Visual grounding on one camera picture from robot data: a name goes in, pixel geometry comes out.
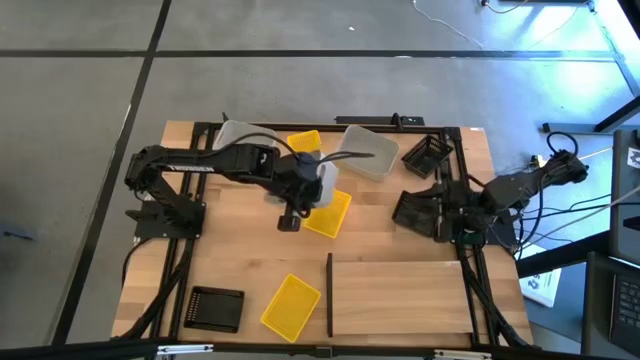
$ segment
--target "black cable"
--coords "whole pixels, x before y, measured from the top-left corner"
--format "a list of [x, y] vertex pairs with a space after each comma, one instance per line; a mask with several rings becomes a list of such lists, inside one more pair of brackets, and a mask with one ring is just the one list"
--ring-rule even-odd
[[487, 185], [485, 183], [483, 183], [482, 181], [478, 180], [477, 177], [471, 175], [471, 174], [467, 174], [467, 177], [469, 178], [469, 180], [473, 181], [474, 183], [476, 183], [476, 185], [480, 186], [481, 188], [486, 187]]
[[511, 257], [513, 257], [513, 252], [511, 251], [511, 247], [507, 245], [504, 241], [502, 241], [500, 236], [498, 236], [498, 233], [496, 233], [496, 231], [493, 229], [493, 225], [489, 225], [489, 230], [491, 231], [493, 236], [496, 238], [496, 241], [500, 243], [500, 246], [502, 246], [511, 255]]
[[219, 153], [221, 153], [223, 151], [228, 150], [231, 146], [239, 143], [240, 141], [242, 141], [242, 140], [244, 140], [246, 138], [250, 138], [250, 137], [266, 137], [268, 139], [271, 139], [271, 140], [279, 143], [280, 145], [284, 146], [284, 148], [287, 149], [287, 151], [289, 151], [291, 153], [291, 155], [293, 155], [298, 161], [300, 160], [300, 157], [298, 156], [298, 153], [295, 150], [293, 150], [293, 148], [291, 146], [289, 146], [289, 144], [287, 144], [286, 141], [280, 139], [277, 136], [264, 134], [264, 133], [258, 133], [258, 132], [242, 135], [239, 138], [237, 138], [237, 139], [231, 141], [230, 143], [224, 145], [220, 149], [213, 150], [213, 152], [210, 152], [210, 153], [208, 153], [206, 155], [200, 156], [200, 158], [206, 158], [206, 157], [211, 157], [211, 156], [217, 155], [217, 154], [219, 154]]
[[[279, 143], [280, 145], [282, 145], [285, 149], [287, 149], [287, 151], [289, 151], [291, 153], [291, 155], [293, 155], [296, 158], [296, 160], [304, 162], [306, 164], [313, 164], [313, 163], [320, 164], [320, 163], [327, 162], [327, 161], [342, 160], [342, 159], [347, 159], [347, 158], [355, 158], [355, 157], [368, 158], [368, 157], [373, 157], [374, 156], [371, 153], [358, 153], [358, 152], [352, 152], [352, 151], [338, 151], [338, 152], [335, 152], [333, 154], [329, 154], [329, 155], [325, 156], [323, 159], [314, 160], [313, 162], [302, 161], [302, 159], [300, 159], [300, 156], [298, 155], [298, 153], [289, 144], [287, 144], [286, 141], [280, 139], [277, 136], [255, 132], [255, 133], [242, 135], [239, 138], [237, 138], [237, 139], [231, 141], [230, 143], [224, 145], [220, 149], [214, 150], [213, 152], [210, 152], [210, 153], [208, 153], [206, 155], [200, 156], [200, 158], [206, 158], [206, 157], [211, 157], [211, 156], [220, 154], [221, 152], [228, 150], [232, 145], [235, 145], [235, 144], [239, 143], [240, 141], [242, 141], [242, 140], [244, 140], [246, 138], [250, 138], [250, 137], [266, 137], [268, 139], [271, 139], [271, 140]], [[345, 155], [345, 156], [332, 158], [333, 156], [336, 156], [336, 155]]]
[[119, 336], [123, 339], [139, 339], [156, 316], [158, 311], [167, 301], [167, 298], [173, 291], [178, 281], [184, 276], [187, 264], [191, 261], [193, 252], [189, 248], [185, 248], [178, 265], [167, 279], [166, 283], [158, 290], [158, 294], [151, 301], [144, 313], [136, 320], [131, 329]]
[[[520, 228], [520, 229], [515, 229], [515, 228], [514, 228], [514, 230], [520, 230], [520, 232], [521, 232], [521, 233], [522, 233], [522, 232], [528, 232], [528, 233], [530, 233], [530, 232], [531, 232], [531, 231], [529, 231], [529, 230], [525, 230], [525, 229], [523, 229], [523, 228]], [[543, 236], [544, 234], [536, 233], [536, 235], [538, 235], [538, 236]], [[545, 239], [549, 239], [549, 240], [553, 240], [553, 241], [560, 241], [560, 242], [573, 242], [573, 240], [570, 240], [570, 239], [552, 238], [552, 237], [549, 237], [549, 236], [546, 236], [546, 237], [545, 237]]]
[[[593, 199], [588, 199], [588, 200], [578, 201], [578, 202], [576, 202], [576, 203], [573, 203], [573, 204], [569, 207], [569, 209], [558, 209], [558, 208], [553, 208], [553, 207], [543, 207], [542, 209], [543, 209], [543, 210], [554, 210], [554, 211], [565, 211], [565, 210], [571, 210], [571, 209], [573, 209], [573, 207], [574, 207], [574, 206], [577, 206], [577, 205], [580, 205], [580, 204], [584, 204], [584, 203], [588, 203], [588, 202], [592, 202], [592, 201], [596, 201], [596, 200], [601, 200], [601, 199], [604, 199], [604, 198], [609, 197], [609, 196], [611, 196], [611, 194], [598, 196], [598, 197], [593, 198]], [[537, 211], [538, 211], [538, 209], [533, 209], [533, 210], [523, 211], [522, 213], [523, 213], [523, 214], [530, 214], [530, 213], [537, 212]]]
[[[554, 210], [554, 211], [564, 211], [562, 209], [558, 209], [558, 208], [552, 208], [552, 207], [543, 207], [542, 210]], [[533, 212], [537, 212], [538, 209], [533, 209], [533, 210], [527, 210], [527, 211], [523, 211], [523, 214], [531, 214]]]
[[518, 241], [524, 238], [524, 221], [522, 218], [518, 219], [518, 223], [520, 224], [520, 232], [518, 233]]
[[[640, 202], [619, 203], [619, 204], [616, 204], [614, 206], [622, 206], [622, 205], [640, 205]], [[549, 217], [549, 216], [555, 216], [555, 215], [569, 214], [569, 213], [573, 213], [573, 212], [580, 212], [580, 211], [599, 209], [599, 208], [603, 208], [605, 206], [609, 206], [609, 204], [594, 205], [594, 206], [589, 206], [589, 207], [586, 207], [586, 208], [573, 209], [573, 210], [561, 210], [561, 211], [558, 211], [558, 212], [542, 215], [542, 217], [545, 218], [545, 217]], [[524, 218], [522, 220], [523, 221], [528, 221], [528, 220], [535, 220], [535, 219], [536, 218]]]
[[569, 135], [569, 134], [567, 134], [565, 132], [562, 132], [562, 131], [553, 131], [553, 132], [550, 132], [549, 135], [547, 135], [547, 145], [549, 145], [549, 149], [551, 149], [551, 151], [553, 151], [554, 154], [557, 153], [558, 151], [556, 151], [556, 149], [553, 147], [553, 145], [551, 145], [551, 137], [553, 135], [562, 135], [562, 136], [568, 138], [569, 140], [571, 140], [571, 142], [573, 142], [573, 146], [574, 146], [573, 155], [574, 156], [578, 155], [578, 141], [573, 136], [571, 136], [571, 135]]
[[151, 238], [140, 239], [140, 242], [132, 247], [124, 258], [124, 263], [122, 264], [122, 286], [124, 286], [124, 281], [127, 279], [127, 270], [129, 269], [129, 260], [131, 259], [131, 255], [133, 255], [140, 246], [146, 244], [149, 240], [151, 240]]
[[480, 245], [479, 248], [475, 248], [475, 247], [472, 246], [471, 249], [467, 249], [467, 250], [471, 250], [471, 255], [467, 256], [467, 259], [469, 259], [470, 257], [476, 255], [478, 252], [480, 252], [480, 251], [482, 251], [482, 249], [484, 249], [485, 245], [487, 245], [487, 243], [489, 242], [487, 240], [486, 234], [487, 234], [487, 231], [485, 230], [484, 234], [482, 234], [482, 245]]
[[569, 207], [569, 210], [573, 209], [573, 207], [576, 206], [576, 205], [580, 205], [580, 204], [584, 204], [584, 203], [588, 203], [588, 202], [592, 202], [592, 201], [596, 201], [596, 200], [601, 200], [601, 199], [604, 199], [604, 198], [607, 198], [607, 197], [610, 197], [610, 196], [611, 196], [611, 194], [607, 194], [607, 195], [598, 196], [597, 198], [593, 198], [593, 199], [589, 199], [589, 200], [578, 201], [577, 203], [571, 205]]
[[[544, 199], [543, 199], [543, 194], [544, 194], [544, 180], [546, 179], [548, 174], [544, 174], [542, 175], [542, 177], [540, 178], [540, 205], [538, 207], [538, 216], [536, 217], [536, 222], [533, 224], [533, 228], [531, 229], [531, 233], [529, 234], [529, 236], [527, 236], [526, 239], [522, 240], [520, 239], [520, 241], [518, 242], [518, 246], [520, 248], [522, 248], [522, 246], [524, 246], [527, 242], [529, 242], [534, 236], [535, 236], [535, 232], [536, 230], [538, 230], [538, 226], [540, 225], [540, 219], [542, 219], [542, 208], [543, 208], [543, 203], [544, 203]], [[522, 251], [520, 251], [520, 256], [518, 256], [518, 260], [520, 260], [522, 258]]]
[[375, 155], [371, 153], [359, 153], [359, 152], [353, 152], [353, 151], [337, 151], [323, 157], [322, 159], [318, 160], [317, 163], [320, 164], [327, 161], [336, 161], [336, 160], [343, 160], [343, 159], [350, 159], [350, 158], [371, 158], [374, 156]]
[[491, 320], [495, 321], [495, 323], [498, 325], [498, 331], [503, 335], [509, 346], [528, 346], [526, 341], [518, 336], [518, 333], [513, 329], [511, 325], [509, 325], [498, 307], [493, 301], [491, 301], [491, 298], [487, 295], [486, 291], [480, 285], [475, 272], [471, 269], [469, 259], [463, 257], [463, 259], [460, 260], [460, 265], [462, 267], [462, 276], [465, 278], [466, 283], [469, 284], [469, 286], [476, 293], [478, 300], [480, 300], [485, 309], [489, 311], [489, 314], [494, 317], [494, 319]]

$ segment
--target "wooden table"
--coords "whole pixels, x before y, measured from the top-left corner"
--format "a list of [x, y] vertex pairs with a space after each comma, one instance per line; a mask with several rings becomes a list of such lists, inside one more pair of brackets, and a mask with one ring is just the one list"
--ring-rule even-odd
[[[168, 122], [162, 145], [188, 148], [193, 122]], [[481, 181], [493, 178], [493, 167], [484, 131], [462, 128], [467, 169]], [[291, 134], [278, 132], [286, 139]], [[423, 135], [384, 134], [400, 145], [400, 156]], [[335, 151], [342, 133], [321, 133], [325, 154]], [[455, 156], [452, 167], [457, 168]], [[165, 174], [177, 191], [182, 174]], [[436, 243], [396, 226], [391, 214], [402, 190], [425, 190], [433, 177], [422, 180], [404, 169], [397, 159], [391, 174], [381, 183], [341, 170], [338, 190], [353, 196], [347, 216], [336, 239], [304, 228], [297, 233], [276, 229], [282, 208], [263, 200], [264, 190], [256, 185], [232, 183], [222, 176], [208, 176], [204, 201], [207, 213], [201, 238], [196, 242], [187, 287], [209, 286], [245, 291], [245, 303], [237, 334], [180, 329], [183, 341], [287, 344], [287, 341], [260, 323], [260, 316], [285, 276], [292, 273], [323, 293], [323, 298], [298, 344], [350, 346], [407, 346], [467, 348], [468, 334], [341, 335], [329, 338], [326, 325], [325, 264], [327, 253], [335, 261], [455, 261], [451, 244]], [[167, 250], [166, 239], [151, 240], [131, 258], [122, 289], [113, 335], [128, 330], [142, 314], [158, 290]], [[514, 260], [497, 246], [484, 248], [491, 289], [496, 305], [518, 334], [532, 342], [524, 301]], [[481, 340], [486, 342], [486, 325], [481, 303], [475, 299]], [[173, 295], [167, 302], [161, 335], [167, 334]]]

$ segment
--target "white cable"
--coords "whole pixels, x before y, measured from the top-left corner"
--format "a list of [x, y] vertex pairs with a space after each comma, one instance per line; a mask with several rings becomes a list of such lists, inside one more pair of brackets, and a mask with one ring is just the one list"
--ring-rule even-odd
[[526, 244], [526, 245], [523, 247], [523, 249], [525, 249], [525, 248], [527, 248], [527, 247], [529, 247], [529, 246], [531, 246], [531, 245], [533, 245], [533, 244], [535, 244], [535, 243], [539, 242], [540, 240], [542, 240], [542, 239], [546, 238], [547, 236], [549, 236], [549, 235], [551, 235], [551, 234], [553, 234], [553, 233], [555, 233], [555, 232], [557, 232], [557, 231], [560, 231], [560, 230], [562, 230], [562, 229], [566, 228], [566, 227], [567, 227], [567, 226], [569, 226], [569, 225], [573, 225], [573, 224], [575, 224], [575, 223], [577, 223], [577, 222], [579, 222], [579, 221], [582, 221], [582, 220], [584, 220], [584, 219], [590, 218], [590, 217], [592, 217], [593, 215], [595, 215], [595, 214], [597, 214], [597, 213], [599, 213], [599, 212], [601, 212], [601, 211], [605, 211], [605, 210], [607, 210], [607, 209], [611, 208], [612, 206], [615, 206], [615, 205], [617, 205], [617, 204], [621, 203], [622, 201], [626, 200], [628, 197], [630, 197], [631, 195], [633, 195], [633, 194], [637, 193], [638, 191], [640, 191], [640, 186], [638, 186], [638, 187], [636, 187], [635, 189], [633, 189], [633, 190], [629, 191], [628, 193], [626, 193], [626, 194], [622, 195], [621, 197], [619, 197], [618, 199], [616, 199], [615, 201], [613, 201], [611, 204], [609, 204], [609, 205], [607, 205], [607, 206], [605, 206], [605, 207], [603, 207], [603, 208], [601, 208], [601, 209], [598, 209], [598, 210], [596, 210], [596, 211], [594, 211], [594, 212], [591, 212], [591, 213], [589, 213], [589, 214], [587, 214], [587, 215], [585, 215], [585, 216], [583, 216], [583, 217], [581, 217], [581, 218], [578, 218], [578, 219], [576, 219], [576, 220], [573, 220], [573, 221], [571, 221], [571, 222], [568, 222], [568, 223], [566, 223], [566, 224], [564, 224], [564, 225], [562, 225], [562, 226], [560, 226], [560, 227], [556, 228], [555, 230], [549, 231], [548, 233], [546, 233], [546, 234], [542, 235], [542, 237], [540, 237], [540, 238], [539, 238], [539, 239], [537, 239], [536, 241], [532, 241], [532, 242], [530, 242], [530, 243]]
[[515, 10], [515, 9], [519, 8], [520, 6], [522, 6], [522, 5], [524, 5], [524, 4], [528, 3], [528, 2], [529, 2], [529, 0], [524, 0], [524, 1], [523, 1], [523, 2], [521, 2], [520, 4], [518, 4], [518, 5], [514, 6], [514, 7], [512, 7], [511, 9], [504, 10], [504, 11], [500, 11], [500, 10], [496, 10], [496, 9], [492, 8], [488, 1], [487, 1], [483, 6], [488, 7], [488, 8], [489, 8], [489, 10], [493, 11], [493, 12], [494, 12], [494, 13], [496, 13], [496, 14], [506, 14], [506, 13], [512, 12], [513, 10]]
[[448, 27], [451, 31], [453, 31], [453, 32], [455, 32], [456, 34], [458, 34], [458, 35], [462, 36], [465, 40], [467, 40], [467, 41], [473, 41], [474, 43], [476, 43], [476, 44], [480, 47], [480, 49], [484, 49], [484, 45], [483, 45], [480, 41], [478, 41], [478, 40], [476, 40], [476, 39], [474, 39], [474, 38], [472, 38], [472, 37], [470, 37], [470, 36], [467, 36], [467, 35], [465, 35], [465, 34], [461, 33], [461, 32], [460, 32], [460, 30], [458, 30], [458, 29], [454, 28], [453, 26], [451, 26], [451, 25], [447, 24], [447, 23], [446, 23], [446, 22], [444, 22], [443, 20], [436, 19], [436, 18], [432, 18], [432, 17], [431, 17], [431, 16], [429, 16], [429, 14], [427, 14], [426, 12], [424, 12], [424, 11], [422, 11], [422, 10], [418, 9], [418, 5], [416, 4], [416, 0], [411, 0], [411, 3], [413, 4], [413, 8], [414, 8], [417, 12], [419, 12], [420, 14], [424, 15], [427, 19], [429, 19], [429, 20], [431, 20], [431, 21], [433, 21], [433, 22], [440, 23], [440, 24], [442, 24], [442, 25], [444, 25], [444, 26]]
[[585, 156], [579, 157], [579, 158], [578, 158], [578, 160], [582, 161], [582, 160], [584, 160], [584, 159], [588, 159], [588, 158], [590, 158], [590, 157], [592, 157], [592, 156], [595, 156], [595, 155], [598, 155], [598, 154], [602, 154], [603, 152], [605, 152], [605, 151], [609, 151], [609, 150], [611, 150], [611, 149], [612, 149], [612, 146], [609, 146], [609, 147], [606, 147], [606, 148], [604, 148], [604, 149], [600, 149], [600, 150], [598, 150], [598, 151], [592, 152], [591, 154], [588, 154], [588, 155], [585, 155]]

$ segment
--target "table leg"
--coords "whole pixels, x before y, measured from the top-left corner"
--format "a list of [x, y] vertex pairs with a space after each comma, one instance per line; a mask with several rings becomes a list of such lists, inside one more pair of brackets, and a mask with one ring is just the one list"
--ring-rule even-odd
[[518, 276], [522, 279], [587, 260], [587, 254], [609, 254], [609, 230], [582, 240], [541, 252], [516, 262]]
[[545, 133], [562, 131], [570, 134], [611, 135], [614, 130], [634, 130], [640, 128], [640, 126], [622, 126], [622, 124], [638, 113], [640, 113], [640, 97], [629, 101], [598, 124], [544, 123], [542, 125], [542, 131]]

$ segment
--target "black metal frame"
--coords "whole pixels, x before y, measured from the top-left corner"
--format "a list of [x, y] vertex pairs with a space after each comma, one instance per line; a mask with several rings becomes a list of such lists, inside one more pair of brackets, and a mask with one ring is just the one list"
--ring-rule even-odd
[[[619, 0], [621, 4], [633, 0]], [[52, 344], [66, 343], [67, 336], [72, 326], [73, 318], [86, 282], [91, 262], [97, 248], [106, 212], [115, 188], [120, 166], [124, 157], [135, 118], [142, 100], [142, 96], [149, 78], [153, 60], [156, 58], [220, 58], [220, 57], [413, 57], [413, 58], [468, 58], [468, 59], [506, 59], [506, 60], [548, 60], [548, 61], [586, 61], [586, 62], [616, 62], [619, 64], [619, 54], [616, 51], [439, 51], [439, 50], [158, 50], [158, 44], [162, 35], [172, 0], [163, 0], [156, 24], [145, 50], [130, 49], [0, 49], [0, 58], [141, 58], [143, 59], [135, 87], [130, 100], [130, 109], [127, 112], [121, 132], [114, 145], [113, 156], [108, 164], [105, 177], [101, 184], [99, 195], [91, 212], [90, 221], [87, 224], [78, 250], [77, 260], [72, 268], [73, 277], [63, 291], [62, 308], [59, 316], [53, 319], [51, 328]], [[622, 71], [626, 80], [629, 79], [625, 71]], [[617, 118], [611, 120], [615, 124], [621, 121]], [[317, 126], [324, 131], [332, 130], [331, 125]], [[381, 131], [389, 130], [389, 126], [373, 127]], [[176, 242], [170, 243], [166, 262], [175, 261]]]
[[[404, 125], [402, 122], [395, 122], [393, 123], [393, 118], [392, 117], [372, 117], [371, 120], [373, 122], [375, 122], [376, 124], [374, 125], [367, 125], [367, 119], [366, 118], [361, 118], [362, 121], [360, 121], [360, 125], [363, 126], [364, 128], [370, 130], [370, 131], [374, 131], [374, 132], [380, 132], [380, 133], [403, 133], [403, 134], [424, 134], [424, 135], [436, 135], [438, 136], [442, 141], [447, 141], [447, 140], [451, 140], [454, 143], [455, 149], [456, 149], [456, 157], [457, 157], [457, 162], [458, 162], [458, 172], [460, 174], [461, 177], [461, 181], [463, 181], [466, 184], [466, 187], [469, 188], [469, 183], [468, 183], [468, 179], [467, 179], [467, 169], [466, 169], [466, 162], [464, 159], [464, 151], [463, 151], [463, 147], [462, 147], [462, 139], [460, 136], [460, 129], [459, 128], [442, 128], [442, 127], [426, 127], [426, 126], [414, 126], [414, 125]], [[222, 127], [222, 123], [196, 123], [197, 126], [204, 126], [206, 125], [208, 127], [208, 136], [207, 136], [207, 146], [211, 146], [210, 143], [212, 144], [213, 142], [213, 134], [215, 131], [218, 131], [221, 127]], [[301, 132], [301, 131], [308, 131], [308, 130], [318, 130], [320, 132], [344, 132], [348, 126], [348, 124], [256, 124], [262, 127], [266, 127], [275, 131], [296, 131], [296, 132]], [[194, 127], [194, 134], [192, 135], [192, 142], [191, 142], [191, 147], [193, 147], [194, 145], [194, 139], [197, 139], [197, 130]], [[450, 160], [447, 159], [445, 162], [443, 162], [444, 165], [441, 166], [445, 166], [448, 169], [451, 169], [451, 163]], [[453, 181], [452, 176], [450, 174], [450, 172], [448, 170], [446, 171], [440, 171], [440, 174], [447, 174], [447, 175], [441, 175], [442, 176], [442, 181], [444, 183], [446, 183], [448, 186], [450, 186], [451, 181]], [[196, 194], [196, 198], [198, 197], [202, 197], [204, 195], [204, 180], [202, 175], [200, 175], [201, 177], [198, 179], [198, 192]], [[187, 239], [187, 243], [185, 246], [193, 246], [193, 241], [189, 242], [189, 240]], [[482, 251], [481, 249], [475, 248], [474, 249], [474, 256], [475, 256], [475, 260], [476, 260], [476, 267], [477, 267], [477, 272], [478, 272], [478, 277], [480, 279], [481, 284], [483, 284], [483, 286], [485, 287], [485, 289], [487, 290], [487, 292], [490, 294], [491, 289], [489, 287], [489, 278], [488, 278], [488, 273], [487, 273], [487, 268], [486, 268], [486, 263], [484, 261], [484, 256], [482, 255]], [[333, 261], [333, 257], [331, 254], [328, 255], [327, 258], [327, 266], [326, 266], [326, 272], [327, 272], [327, 287], [329, 289], [330, 283], [332, 281], [332, 261]], [[169, 256], [167, 256], [167, 258], [165, 259], [165, 264], [164, 264], [164, 268], [165, 269], [170, 269], [173, 268], [173, 261], [171, 259], [169, 259]], [[183, 278], [176, 290], [176, 295], [175, 295], [175, 301], [174, 301], [174, 306], [172, 309], [172, 318], [171, 318], [171, 328], [170, 328], [170, 333], [169, 336], [170, 337], [176, 337], [177, 333], [178, 333], [178, 329], [180, 327], [180, 315], [182, 312], [182, 305], [184, 303], [184, 297], [186, 295], [186, 281], [188, 278], [188, 274], [189, 274], [189, 270], [187, 270], [186, 274], [185, 274], [185, 278]], [[473, 333], [471, 334], [471, 344], [473, 346], [475, 345], [479, 345], [480, 344], [480, 340], [479, 340], [479, 333], [478, 333], [478, 324], [477, 324], [477, 318], [476, 318], [476, 310], [475, 310], [475, 305], [473, 302], [473, 291], [471, 290], [470, 286], [467, 284], [466, 280], [465, 280], [465, 288], [467, 290], [467, 300], [468, 300], [468, 306], [469, 306], [469, 312], [470, 312], [470, 316], [471, 316], [471, 323], [472, 323], [472, 328], [473, 328]], [[333, 309], [332, 309], [332, 295], [331, 294], [327, 294], [328, 298], [327, 298], [327, 333], [329, 334], [329, 336], [332, 336], [333, 334], [333, 324], [332, 324], [332, 313], [333, 313]], [[497, 339], [497, 335], [495, 334], [495, 327], [492, 321], [490, 321], [489, 319], [492, 319], [492, 317], [489, 317], [489, 313], [485, 312], [485, 315], [487, 316], [487, 327], [488, 327], [488, 333], [489, 333], [489, 339], [490, 339], [490, 344], [491, 345], [498, 345], [498, 339]], [[300, 348], [300, 346], [298, 345], [269, 345], [269, 344], [251, 344], [251, 343], [242, 343], [242, 344], [237, 344], [237, 345], [233, 345], [236, 346], [238, 349], [246, 349], [247, 352], [249, 352], [252, 349], [255, 349], [256, 352], [273, 352], [275, 351], [275, 349], [282, 349], [281, 351], [279, 351], [279, 353], [284, 353], [284, 354], [304, 354], [307, 352], [298, 352]], [[320, 345], [311, 345], [311, 346], [305, 346], [305, 349], [313, 349], [314, 354], [318, 354], [318, 351], [320, 351], [320, 355], [324, 356], [326, 355], [326, 351], [328, 351], [328, 354], [330, 356], [332, 356], [334, 349], [336, 349], [336, 347], [333, 346], [320, 346]], [[402, 355], [402, 353], [404, 352], [411, 352], [411, 354], [415, 354], [412, 351], [414, 350], [403, 350], [403, 348], [396, 348], [396, 347], [374, 347], [371, 349], [375, 349], [372, 352], [369, 352], [369, 350], [365, 351], [365, 352], [355, 352], [355, 349], [368, 349], [368, 348], [363, 348], [363, 347], [346, 347], [349, 349], [352, 349], [352, 351], [354, 351], [353, 355], [373, 355], [374, 352], [375, 354], [379, 354], [379, 351], [383, 351], [384, 353], [387, 353], [386, 351], [398, 351], [398, 352], [389, 352], [389, 354], [393, 354], [393, 355]], [[425, 349], [424, 348], [420, 348], [420, 352], [421, 354], [425, 354], [423, 351]]]
[[434, 358], [474, 358], [494, 360], [608, 360], [609, 358], [585, 355], [573, 355], [544, 351], [538, 348], [514, 348], [496, 345], [478, 345], [469, 351], [434, 349], [428, 347], [378, 348], [364, 346], [313, 346], [313, 345], [261, 345], [242, 346], [234, 343], [181, 342], [170, 338], [104, 341], [83, 344], [67, 344], [59, 347], [39, 346], [32, 348], [0, 350], [0, 355], [7, 359], [47, 359], [66, 360], [74, 358], [87, 359], [131, 359], [168, 355], [172, 346], [190, 346], [193, 350], [198, 346], [203, 353], [239, 352], [262, 354], [309, 355], [317, 358], [334, 356], [368, 355], [368, 356], [411, 356], [424, 359]]

